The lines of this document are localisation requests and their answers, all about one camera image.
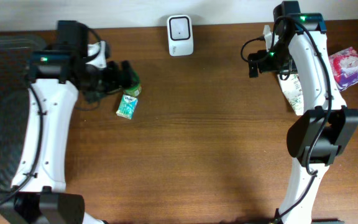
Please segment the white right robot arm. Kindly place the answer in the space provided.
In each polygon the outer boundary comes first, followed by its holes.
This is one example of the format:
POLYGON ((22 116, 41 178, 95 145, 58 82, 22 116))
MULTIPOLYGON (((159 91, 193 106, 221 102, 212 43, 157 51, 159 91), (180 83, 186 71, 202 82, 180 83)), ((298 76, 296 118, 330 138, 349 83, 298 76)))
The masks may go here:
POLYGON ((319 185, 351 140, 358 110, 347 107, 335 84, 323 16, 302 13, 298 1, 283 1, 274 8, 273 18, 273 27, 266 27, 258 38, 266 48, 243 60, 251 78, 272 72, 287 81, 298 75, 303 114, 287 132, 291 176, 272 223, 312 223, 319 185))

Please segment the white cream tube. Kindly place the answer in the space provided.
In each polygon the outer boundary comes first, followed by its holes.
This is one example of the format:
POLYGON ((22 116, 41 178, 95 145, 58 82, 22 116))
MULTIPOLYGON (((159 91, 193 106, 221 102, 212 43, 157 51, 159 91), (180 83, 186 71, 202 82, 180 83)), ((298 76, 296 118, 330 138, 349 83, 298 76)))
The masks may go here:
POLYGON ((288 100, 295 114, 297 116, 303 115, 304 99, 298 74, 291 74, 287 80, 280 79, 280 76, 278 75, 278 82, 285 98, 288 100))

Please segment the green lid jar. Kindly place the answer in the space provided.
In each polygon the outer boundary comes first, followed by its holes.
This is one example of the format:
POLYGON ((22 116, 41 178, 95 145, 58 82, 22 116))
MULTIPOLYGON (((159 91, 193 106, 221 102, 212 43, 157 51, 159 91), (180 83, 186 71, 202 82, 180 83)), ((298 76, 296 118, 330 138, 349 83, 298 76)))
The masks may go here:
POLYGON ((130 79, 126 82, 123 88, 124 93, 129 96, 138 97, 142 91, 140 78, 136 72, 134 72, 130 79))

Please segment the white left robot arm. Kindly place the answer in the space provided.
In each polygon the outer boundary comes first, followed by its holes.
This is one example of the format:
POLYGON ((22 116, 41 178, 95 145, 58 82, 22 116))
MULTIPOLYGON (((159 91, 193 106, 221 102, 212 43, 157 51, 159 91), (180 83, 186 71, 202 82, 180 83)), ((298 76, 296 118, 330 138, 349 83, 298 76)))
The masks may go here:
POLYGON ((0 193, 0 215, 9 223, 97 223, 84 198, 66 193, 65 154, 79 94, 89 103, 123 91, 134 105, 140 79, 128 61, 109 60, 109 45, 89 42, 93 30, 58 21, 57 39, 29 60, 27 129, 10 191, 0 193))

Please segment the red purple tissue pack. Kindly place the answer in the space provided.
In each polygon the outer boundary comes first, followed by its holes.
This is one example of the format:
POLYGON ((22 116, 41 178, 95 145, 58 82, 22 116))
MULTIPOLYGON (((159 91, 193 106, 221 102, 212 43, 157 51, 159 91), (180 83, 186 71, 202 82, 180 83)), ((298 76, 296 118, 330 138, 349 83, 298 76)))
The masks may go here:
POLYGON ((358 52, 353 47, 330 55, 329 62, 339 91, 358 83, 358 52))

